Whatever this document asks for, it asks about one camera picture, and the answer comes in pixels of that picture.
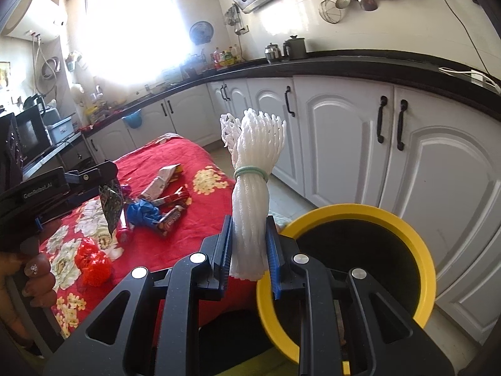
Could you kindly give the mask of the person's left hand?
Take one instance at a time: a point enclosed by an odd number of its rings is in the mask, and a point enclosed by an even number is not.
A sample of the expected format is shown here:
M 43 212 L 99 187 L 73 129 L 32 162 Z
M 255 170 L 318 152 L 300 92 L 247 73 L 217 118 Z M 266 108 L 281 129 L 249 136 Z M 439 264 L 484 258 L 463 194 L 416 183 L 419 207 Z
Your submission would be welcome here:
M 33 338 L 21 322 L 6 286 L 6 278 L 20 270 L 28 278 L 21 293 L 31 306 L 50 308 L 56 303 L 57 294 L 54 290 L 55 276 L 44 254 L 30 257 L 19 253 L 1 253 L 1 322 L 16 342 L 27 346 Z

